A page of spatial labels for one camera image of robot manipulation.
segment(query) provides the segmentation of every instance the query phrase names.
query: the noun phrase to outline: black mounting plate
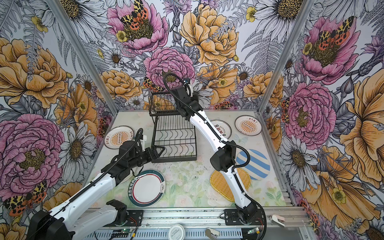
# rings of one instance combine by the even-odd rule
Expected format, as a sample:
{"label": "black mounting plate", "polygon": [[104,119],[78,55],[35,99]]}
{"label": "black mounting plate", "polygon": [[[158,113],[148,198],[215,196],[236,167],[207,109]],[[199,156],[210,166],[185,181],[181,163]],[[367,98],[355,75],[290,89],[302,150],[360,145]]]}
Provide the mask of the black mounting plate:
{"label": "black mounting plate", "polygon": [[107,224],[105,227],[136,227],[136,223],[129,218],[133,218],[137,222],[137,226],[141,226],[141,221],[143,218],[143,210],[127,210],[127,221],[120,226],[117,226],[116,224]]}
{"label": "black mounting plate", "polygon": [[[243,223],[240,222],[237,213],[237,209],[224,209],[224,218],[226,226],[243,225]],[[257,218],[263,219],[263,214],[261,213],[261,211],[257,211],[255,213],[252,218],[251,224],[249,225],[261,225],[260,220],[258,220]]]}

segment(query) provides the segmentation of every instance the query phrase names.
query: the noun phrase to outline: blue and white striped round mat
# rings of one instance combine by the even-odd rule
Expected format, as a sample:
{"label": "blue and white striped round mat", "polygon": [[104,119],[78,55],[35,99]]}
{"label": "blue and white striped round mat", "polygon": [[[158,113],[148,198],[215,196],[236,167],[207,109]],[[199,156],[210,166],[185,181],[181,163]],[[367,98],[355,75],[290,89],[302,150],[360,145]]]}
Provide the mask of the blue and white striped round mat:
{"label": "blue and white striped round mat", "polygon": [[[266,178],[271,169],[267,157],[265,157],[264,154],[262,154],[261,152],[258,152],[253,149],[247,149],[247,151],[251,156],[251,161],[247,166],[244,167],[244,170],[249,173],[251,179],[253,180],[261,180],[263,178]],[[243,151],[241,151],[236,157],[237,164],[243,164],[246,162],[246,160],[247,155]]]}

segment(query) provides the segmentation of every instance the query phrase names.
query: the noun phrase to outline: yellow wicker mat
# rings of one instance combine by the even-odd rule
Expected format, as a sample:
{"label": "yellow wicker mat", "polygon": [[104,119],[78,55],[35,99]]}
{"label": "yellow wicker mat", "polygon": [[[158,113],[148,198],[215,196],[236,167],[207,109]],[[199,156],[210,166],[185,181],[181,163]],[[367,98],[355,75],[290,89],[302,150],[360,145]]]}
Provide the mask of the yellow wicker mat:
{"label": "yellow wicker mat", "polygon": [[[237,172],[240,175],[240,179],[243,181],[245,189],[248,190],[249,186],[251,185],[251,177],[242,168],[238,168]],[[216,190],[216,192],[223,195],[223,197],[225,197],[225,199],[227,199],[228,201],[235,202],[232,191],[229,188],[229,185],[225,180],[224,176],[220,172],[214,171],[211,175],[210,182],[211,186],[214,188],[214,190]]]}

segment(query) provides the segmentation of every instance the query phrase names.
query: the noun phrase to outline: floral tabletop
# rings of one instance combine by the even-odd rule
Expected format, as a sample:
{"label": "floral tabletop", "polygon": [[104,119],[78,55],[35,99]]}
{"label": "floral tabletop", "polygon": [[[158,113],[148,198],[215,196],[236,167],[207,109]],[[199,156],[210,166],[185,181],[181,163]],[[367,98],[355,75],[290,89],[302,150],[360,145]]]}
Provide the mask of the floral tabletop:
{"label": "floral tabletop", "polygon": [[[235,119],[241,115],[254,116],[253,112],[244,111],[207,111],[207,116],[210,119],[225,120],[231,126],[232,135],[229,138],[230,141],[234,140],[237,144],[247,149],[257,149],[269,158],[261,134],[248,137],[239,133],[235,128]],[[151,144],[153,122],[147,112],[120,112],[113,126],[121,125],[130,126],[135,132],[142,127],[148,139],[145,147]],[[166,181],[164,195],[151,207],[229,207],[234,205],[234,203],[226,200],[211,187],[209,178],[215,170],[211,166],[209,159],[213,154],[213,150],[198,131],[196,131],[196,135],[198,149],[196,161],[148,163],[144,165],[144,170],[157,170],[164,176]],[[117,152],[118,150],[103,147],[89,180],[94,178]],[[102,207],[111,199],[119,200],[129,208],[136,207],[128,198],[128,186],[132,178],[130,177],[128,180],[120,183],[100,198],[92,207]],[[263,180],[251,180],[248,193],[263,206],[285,206],[274,171],[270,171]]]}

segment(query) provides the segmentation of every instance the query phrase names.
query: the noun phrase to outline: dish rack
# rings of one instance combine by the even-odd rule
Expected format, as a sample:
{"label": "dish rack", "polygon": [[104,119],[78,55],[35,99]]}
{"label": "dish rack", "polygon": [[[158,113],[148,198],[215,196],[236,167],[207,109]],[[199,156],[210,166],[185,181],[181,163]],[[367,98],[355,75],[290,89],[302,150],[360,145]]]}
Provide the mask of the dish rack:
{"label": "dish rack", "polygon": [[149,115],[154,123],[152,146],[166,149],[152,162],[179,162],[197,160],[196,130],[177,111],[169,92],[151,93]]}

